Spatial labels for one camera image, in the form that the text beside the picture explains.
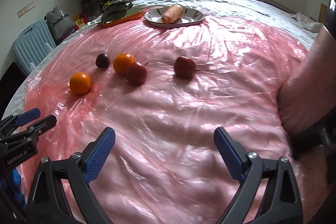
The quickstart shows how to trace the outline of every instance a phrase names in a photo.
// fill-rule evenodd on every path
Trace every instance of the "orange plate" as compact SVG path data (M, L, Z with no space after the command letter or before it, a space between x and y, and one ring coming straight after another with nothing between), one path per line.
M126 17L116 21L103 23L102 25L104 28L113 27L131 20L140 19L143 16L143 14L144 14L143 8L129 9L126 13Z

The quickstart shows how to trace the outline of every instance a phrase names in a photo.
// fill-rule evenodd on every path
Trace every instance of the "bolt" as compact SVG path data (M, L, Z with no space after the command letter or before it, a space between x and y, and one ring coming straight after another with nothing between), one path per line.
M288 162L288 158L286 157L281 157L280 159L284 164Z
M48 157L43 157L41 159L41 163L45 164L48 160L49 160Z
M82 155L81 152L75 152L75 153L72 154L71 157L72 157L73 159L78 159L78 158L81 157L81 155Z
M250 159L255 159L258 156L256 152L250 152L247 155L249 156Z

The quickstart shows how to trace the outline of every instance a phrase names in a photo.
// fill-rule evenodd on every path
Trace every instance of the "carrot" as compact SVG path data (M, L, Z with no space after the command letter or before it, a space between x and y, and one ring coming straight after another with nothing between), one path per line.
M167 9L167 11L162 16L162 22L169 24L178 20L183 14L183 8L180 5L173 5Z

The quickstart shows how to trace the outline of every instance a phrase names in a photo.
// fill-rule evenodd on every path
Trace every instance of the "wall outlet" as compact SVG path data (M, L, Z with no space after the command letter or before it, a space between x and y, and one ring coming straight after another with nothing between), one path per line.
M35 7L34 2L28 4L26 7L23 7L20 11L17 12L17 16L20 18L22 17L25 13L30 11L32 8Z

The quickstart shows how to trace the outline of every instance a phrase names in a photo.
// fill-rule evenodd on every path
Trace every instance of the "orange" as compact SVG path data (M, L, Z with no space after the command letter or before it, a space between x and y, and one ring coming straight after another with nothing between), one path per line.
M113 68L118 75L126 75L127 68L135 62L135 58L131 54L119 54L113 61Z
M76 73L70 79L70 90L72 93L82 96L87 94L91 88L91 79L86 73Z

